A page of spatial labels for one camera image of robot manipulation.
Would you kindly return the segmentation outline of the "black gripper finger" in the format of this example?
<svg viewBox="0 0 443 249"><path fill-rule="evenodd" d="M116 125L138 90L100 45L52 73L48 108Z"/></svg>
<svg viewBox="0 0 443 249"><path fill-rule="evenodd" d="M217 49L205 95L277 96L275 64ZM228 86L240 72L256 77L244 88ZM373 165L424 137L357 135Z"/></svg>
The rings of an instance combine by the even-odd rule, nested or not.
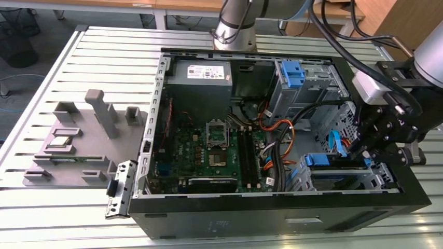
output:
<svg viewBox="0 0 443 249"><path fill-rule="evenodd" d="M375 162L415 162L412 152L405 147L397 147L393 142L364 142L363 157Z"/></svg>
<svg viewBox="0 0 443 249"><path fill-rule="evenodd" d="M356 138L348 147L351 158L363 157L363 152L369 155L380 150L383 137L387 135L385 125L388 108L381 105L361 105L356 109L353 123L356 128Z"/></svg>

